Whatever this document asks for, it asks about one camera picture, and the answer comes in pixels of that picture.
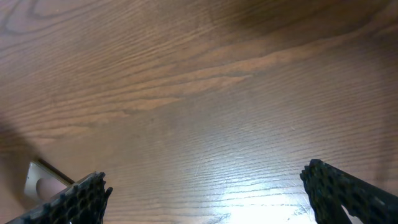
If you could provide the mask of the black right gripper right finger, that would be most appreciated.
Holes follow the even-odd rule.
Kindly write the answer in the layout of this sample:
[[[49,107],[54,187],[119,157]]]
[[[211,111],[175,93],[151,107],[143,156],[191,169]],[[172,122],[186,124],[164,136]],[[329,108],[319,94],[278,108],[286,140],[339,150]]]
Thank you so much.
[[[300,178],[317,223],[397,224],[397,196],[319,159],[304,167]]]

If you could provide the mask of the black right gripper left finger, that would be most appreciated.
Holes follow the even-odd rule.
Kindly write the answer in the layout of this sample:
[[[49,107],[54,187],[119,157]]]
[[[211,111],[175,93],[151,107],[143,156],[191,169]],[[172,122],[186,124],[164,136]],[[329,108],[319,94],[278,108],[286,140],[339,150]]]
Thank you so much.
[[[6,224],[103,224],[109,196],[104,172],[93,172]]]

